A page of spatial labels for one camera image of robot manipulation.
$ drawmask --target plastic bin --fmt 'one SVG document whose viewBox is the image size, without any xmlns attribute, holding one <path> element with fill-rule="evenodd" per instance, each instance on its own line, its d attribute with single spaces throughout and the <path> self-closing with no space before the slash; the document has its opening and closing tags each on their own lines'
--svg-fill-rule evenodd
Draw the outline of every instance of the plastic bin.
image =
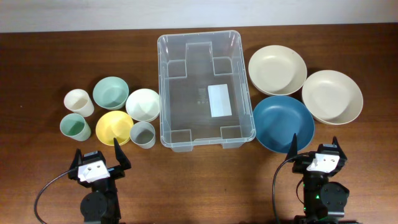
<svg viewBox="0 0 398 224">
<path fill-rule="evenodd" d="M 256 136 L 241 36 L 234 30 L 163 35 L 160 140 L 175 152 L 239 147 Z"/>
</svg>

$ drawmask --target green cup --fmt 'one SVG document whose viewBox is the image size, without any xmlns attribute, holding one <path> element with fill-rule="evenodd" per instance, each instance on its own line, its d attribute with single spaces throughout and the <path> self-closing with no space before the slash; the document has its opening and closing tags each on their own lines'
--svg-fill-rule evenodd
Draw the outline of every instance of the green cup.
<svg viewBox="0 0 398 224">
<path fill-rule="evenodd" d="M 91 129 L 82 115 L 72 113 L 61 120 L 62 134 L 77 141 L 86 141 L 91 135 Z"/>
<path fill-rule="evenodd" d="M 118 110 L 126 104 L 129 96 L 127 83 L 119 77 L 106 77 L 94 87 L 93 98 L 98 106 Z"/>
</svg>

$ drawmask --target yellow bowl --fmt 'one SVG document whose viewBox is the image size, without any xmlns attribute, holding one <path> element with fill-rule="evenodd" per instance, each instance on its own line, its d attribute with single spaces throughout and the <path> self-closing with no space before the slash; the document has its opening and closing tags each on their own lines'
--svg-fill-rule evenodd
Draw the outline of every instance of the yellow bowl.
<svg viewBox="0 0 398 224">
<path fill-rule="evenodd" d="M 131 117 L 122 111 L 111 111 L 102 116 L 95 127 L 97 138 L 108 146 L 113 146 L 113 138 L 119 145 L 124 145 L 130 140 L 130 130 L 133 126 Z"/>
</svg>

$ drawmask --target wooden table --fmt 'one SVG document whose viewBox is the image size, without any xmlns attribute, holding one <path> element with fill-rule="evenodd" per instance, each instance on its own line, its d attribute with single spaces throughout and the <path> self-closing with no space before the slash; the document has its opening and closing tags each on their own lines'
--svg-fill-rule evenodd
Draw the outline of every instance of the wooden table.
<svg viewBox="0 0 398 224">
<path fill-rule="evenodd" d="M 337 136 L 348 163 L 331 180 L 351 191 L 346 219 L 398 223 L 398 24 L 234 29 L 242 36 L 246 67 L 261 47 L 284 45 L 303 57 L 309 74 L 337 70 L 359 85 L 364 96 L 359 118 L 342 126 L 317 122 L 305 151 Z M 76 148 L 100 150 L 108 166 L 117 164 L 113 147 L 95 135 L 78 142 L 61 134 L 69 90 L 92 93 L 98 80 L 117 76 L 131 91 L 158 91 L 157 38 L 211 30 L 225 28 L 0 34 L 1 223 L 38 223 L 33 213 L 37 192 L 69 168 Z M 251 82 L 249 87 L 254 108 L 266 95 Z M 95 106 L 87 118 L 92 130 L 105 112 Z M 152 124 L 159 130 L 159 119 Z M 131 142 L 123 146 L 133 167 L 116 182 L 122 222 L 273 223 L 272 176 L 285 155 L 256 140 L 239 149 L 213 145 L 174 153 L 157 137 L 150 150 Z M 300 178 L 291 173 L 291 164 L 279 174 L 281 219 L 303 214 L 295 196 Z M 82 223 L 80 202 L 89 192 L 64 177 L 43 194 L 39 213 L 49 223 Z"/>
</svg>

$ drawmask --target white wall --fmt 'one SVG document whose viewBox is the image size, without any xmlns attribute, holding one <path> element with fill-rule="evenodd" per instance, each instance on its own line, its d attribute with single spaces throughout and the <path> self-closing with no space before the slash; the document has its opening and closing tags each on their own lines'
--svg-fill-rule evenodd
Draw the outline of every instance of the white wall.
<svg viewBox="0 0 398 224">
<path fill-rule="evenodd" d="M 398 0 L 0 0 L 0 32 L 398 22 Z"/>
</svg>

